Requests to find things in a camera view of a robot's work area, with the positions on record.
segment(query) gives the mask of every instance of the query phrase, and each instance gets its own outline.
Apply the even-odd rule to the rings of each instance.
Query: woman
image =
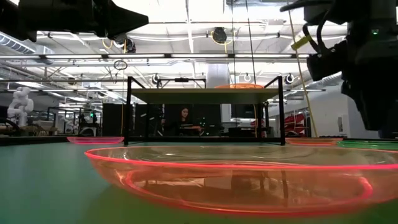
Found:
[[[181,127],[184,125],[192,124],[188,119],[189,109],[186,106],[183,106],[181,110],[179,110],[179,115],[176,121],[171,122],[170,124],[166,124],[166,120],[162,120],[162,125],[164,127],[164,131],[174,134],[174,136],[181,136],[183,132]]]

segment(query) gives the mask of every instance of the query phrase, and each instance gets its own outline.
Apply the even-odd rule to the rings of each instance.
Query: pink plastic bowl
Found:
[[[110,183],[202,212],[312,216],[398,197],[398,153],[336,147],[151,146],[85,152]]]
[[[124,137],[67,137],[74,144],[119,144]]]

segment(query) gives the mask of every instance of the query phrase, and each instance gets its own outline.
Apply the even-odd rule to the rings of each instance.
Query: wall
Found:
[[[328,86],[324,92],[309,93],[313,118],[318,136],[347,136],[348,138],[379,138],[377,131],[367,131],[354,101],[341,94],[340,86]],[[285,113],[306,108],[307,102],[288,101]],[[278,107],[270,109],[270,116],[279,115]],[[343,130],[339,130],[338,118],[342,118]],[[312,137],[315,132],[312,124]]]
[[[349,135],[348,97],[340,93],[340,86],[328,86],[324,92],[309,93],[313,118],[317,127],[318,136]],[[308,107],[305,100],[288,101],[285,113]],[[279,114],[278,107],[270,110],[270,116]],[[342,117],[343,131],[339,131],[338,118]],[[312,123],[312,137],[315,132]]]

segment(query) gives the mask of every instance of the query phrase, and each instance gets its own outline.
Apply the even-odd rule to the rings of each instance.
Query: yellow tag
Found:
[[[303,47],[306,43],[310,42],[311,37],[305,36],[293,44],[291,47],[293,50],[298,50],[299,48]]]

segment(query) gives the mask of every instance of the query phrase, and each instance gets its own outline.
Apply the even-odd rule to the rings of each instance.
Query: white robot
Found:
[[[18,125],[26,126],[27,114],[33,111],[33,100],[29,99],[28,94],[30,93],[30,88],[28,87],[18,87],[17,91],[14,92],[14,99],[8,106],[7,114],[9,118],[19,118]]]
[[[78,130],[78,120],[75,121],[75,124],[73,124],[73,120],[69,120],[65,116],[62,116],[61,120],[70,126],[73,132]]]

